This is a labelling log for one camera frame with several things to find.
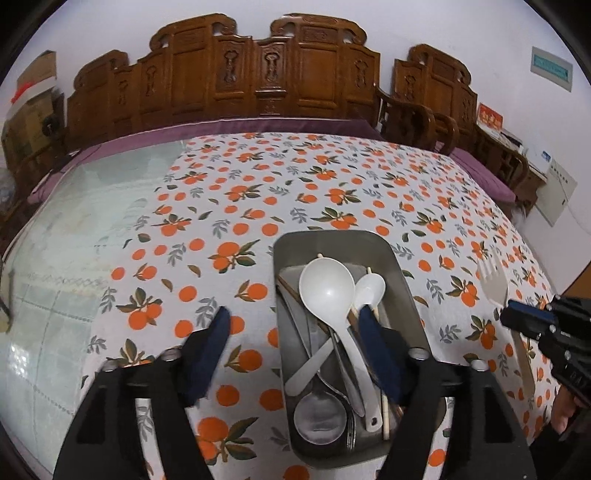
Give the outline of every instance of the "white ladle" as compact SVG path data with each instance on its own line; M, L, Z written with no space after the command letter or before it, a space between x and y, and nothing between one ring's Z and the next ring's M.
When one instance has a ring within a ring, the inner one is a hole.
M357 285L355 285L355 295L353 296L353 305L357 310L355 313L359 314L359 309L366 304L370 305L372 310L377 312L376 309L382 301L385 290L386 283L381 275L370 273L361 277ZM325 341L324 345L287 380L285 383L285 394L295 397L302 393L306 385L314 378L316 372L326 362L334 347L335 345L331 339Z
M316 258L304 267L299 286L306 308L335 331L349 356L365 407L365 429L368 432L380 430L382 415L374 384L361 352L349 333L347 314L355 295L355 282L351 273L334 258Z

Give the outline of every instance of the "white plastic spoon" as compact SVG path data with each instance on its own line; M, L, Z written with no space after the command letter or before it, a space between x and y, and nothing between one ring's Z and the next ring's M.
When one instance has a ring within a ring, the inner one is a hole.
M363 399L365 429L368 432L376 432L382 428L378 397L361 352L349 333L347 321L354 295L355 282L351 273L334 258L316 258L308 263L301 273L302 302L310 313L325 322L340 338L353 366Z
M384 298L386 293L386 282L382 275L367 273L361 277L355 285L355 298L353 299L353 313L359 316L359 311L364 305L370 305L372 310Z

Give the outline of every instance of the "cardboard box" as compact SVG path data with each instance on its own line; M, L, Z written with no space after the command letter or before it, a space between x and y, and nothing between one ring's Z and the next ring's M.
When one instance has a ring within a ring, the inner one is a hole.
M63 119L63 95L56 89L56 55L46 51L37 57L18 78L18 86L35 83L29 87L8 109L2 129L2 147L9 170L15 173L22 161L39 150L48 147L52 140L43 132L43 120L56 113L61 127Z
M42 80L56 76L56 52L46 50L39 55L33 62L21 73L17 79L17 90L25 83L39 83Z

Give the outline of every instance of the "white wall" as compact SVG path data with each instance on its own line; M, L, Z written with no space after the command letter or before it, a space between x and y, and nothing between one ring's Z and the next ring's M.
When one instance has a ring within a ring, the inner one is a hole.
M417 43L428 43L461 59L479 99L503 114L505 126L526 141L542 138L578 181L573 209L591 226L591 162L586 161L591 125L591 86L558 35L523 0L68 0L35 33L0 86L0 118L14 94L16 78L46 49L57 52L59 86L71 94L85 63L117 48L130 61L148 53L150 37L163 25L212 12L236 19L238 33L264 38L272 20L289 12L334 15L357 22L367 46L382 54L382 88L389 91L394 59ZM573 91L530 73L535 45L574 64ZM550 228L537 211L526 236L559 290L591 258L590 238L567 212Z

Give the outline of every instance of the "wall sign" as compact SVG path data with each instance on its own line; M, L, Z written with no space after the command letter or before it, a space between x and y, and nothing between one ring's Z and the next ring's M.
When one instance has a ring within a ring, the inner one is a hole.
M569 92L573 88L573 64L540 48L531 48L531 71Z

